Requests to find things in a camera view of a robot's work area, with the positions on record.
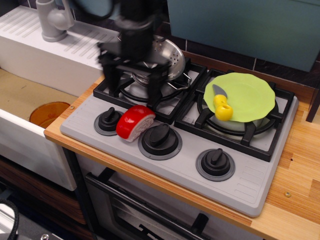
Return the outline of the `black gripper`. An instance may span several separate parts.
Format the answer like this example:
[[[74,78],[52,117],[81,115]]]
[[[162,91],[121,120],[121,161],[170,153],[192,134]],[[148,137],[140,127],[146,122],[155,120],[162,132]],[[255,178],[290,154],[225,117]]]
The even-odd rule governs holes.
[[[119,26],[119,39],[109,42],[98,42],[100,49],[98,62],[105,76],[105,85],[109,93],[115,93],[120,81],[121,71],[117,67],[124,63],[143,61],[151,51],[154,40],[152,23],[128,23]],[[150,75],[147,87],[147,105],[155,105],[162,97],[161,87],[164,80],[159,74]]]

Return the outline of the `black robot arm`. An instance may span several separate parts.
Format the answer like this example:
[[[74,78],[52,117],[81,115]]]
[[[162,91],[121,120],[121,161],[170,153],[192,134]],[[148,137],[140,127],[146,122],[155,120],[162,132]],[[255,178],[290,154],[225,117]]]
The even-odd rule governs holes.
[[[127,71],[148,78],[147,106],[154,109],[162,97],[161,87],[168,79],[170,62],[155,52],[154,23],[159,1],[122,0],[115,20],[120,29],[116,42],[100,42],[99,63],[102,65],[109,94],[114,96],[120,84],[121,72]]]

